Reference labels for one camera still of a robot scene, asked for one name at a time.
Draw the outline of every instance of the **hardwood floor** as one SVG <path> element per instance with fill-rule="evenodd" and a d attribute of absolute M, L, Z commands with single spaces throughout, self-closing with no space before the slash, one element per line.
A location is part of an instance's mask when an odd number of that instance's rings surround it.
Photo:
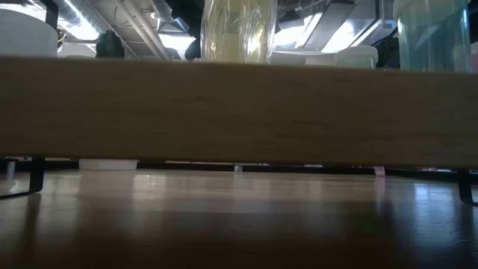
<path fill-rule="evenodd" d="M 477 233 L 443 182 L 60 171 L 0 201 L 0 268 L 472 268 Z"/>

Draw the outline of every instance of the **wooden board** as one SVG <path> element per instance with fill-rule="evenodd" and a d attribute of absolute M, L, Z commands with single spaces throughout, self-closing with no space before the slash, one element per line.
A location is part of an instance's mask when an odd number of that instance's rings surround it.
<path fill-rule="evenodd" d="M 0 63 L 0 155 L 478 167 L 478 75 Z"/>

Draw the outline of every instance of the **glass jar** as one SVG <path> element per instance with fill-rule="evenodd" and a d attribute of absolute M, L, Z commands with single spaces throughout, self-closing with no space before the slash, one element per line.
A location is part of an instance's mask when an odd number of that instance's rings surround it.
<path fill-rule="evenodd" d="M 403 70 L 470 72 L 468 0 L 395 0 Z"/>
<path fill-rule="evenodd" d="M 277 0 L 206 0 L 202 17 L 204 61 L 268 64 Z"/>

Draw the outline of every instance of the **lid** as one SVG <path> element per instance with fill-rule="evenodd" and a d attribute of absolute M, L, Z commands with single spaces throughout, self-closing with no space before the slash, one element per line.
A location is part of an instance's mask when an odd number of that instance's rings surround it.
<path fill-rule="evenodd" d="M 455 7 L 457 4 L 457 0 L 432 0 L 432 1 L 427 1 L 427 0 L 395 0 L 394 1 L 394 19 L 395 21 L 398 21 L 398 17 L 400 16 L 400 13 L 402 12 L 403 8 L 408 6 L 409 4 L 413 2 L 419 2 L 419 5 L 417 9 L 422 8 L 423 13 L 428 13 L 432 12 L 430 10 L 430 7 L 437 8 L 437 9 L 442 9 L 443 7 L 448 7 L 451 5 L 451 7 Z M 449 14 L 446 16 L 450 15 L 453 13 L 453 8 L 447 9 Z"/>
<path fill-rule="evenodd" d="M 379 52 L 372 46 L 354 46 L 348 49 L 341 50 L 335 55 L 335 63 L 353 58 L 355 56 L 369 56 L 375 60 L 375 63 L 379 61 Z"/>

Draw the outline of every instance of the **ceiling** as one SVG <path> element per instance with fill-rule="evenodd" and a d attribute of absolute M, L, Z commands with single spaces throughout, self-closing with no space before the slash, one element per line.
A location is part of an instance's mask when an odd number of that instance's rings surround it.
<path fill-rule="evenodd" d="M 124 42 L 128 58 L 156 59 L 125 14 L 117 8 L 116 0 L 69 1 L 73 4 L 76 2 L 88 5 L 85 9 L 86 17 L 102 21 L 102 30 L 113 29 Z M 203 0 L 167 1 L 179 1 L 185 7 L 189 1 L 194 1 L 196 5 L 203 2 Z M 149 28 L 158 33 L 158 21 L 152 1 L 133 2 Z M 358 44 L 370 45 L 389 35 L 396 28 L 392 19 L 392 8 L 393 0 L 279 0 L 275 50 L 296 55 L 323 54 Z M 161 42 L 175 59 L 184 59 L 186 49 L 195 40 L 195 37 L 171 25 L 165 25 L 160 33 Z M 94 54 L 93 41 L 89 42 L 89 46 L 79 44 L 88 42 L 74 37 L 68 41 L 60 56 L 71 56 L 75 53 L 85 56 Z"/>

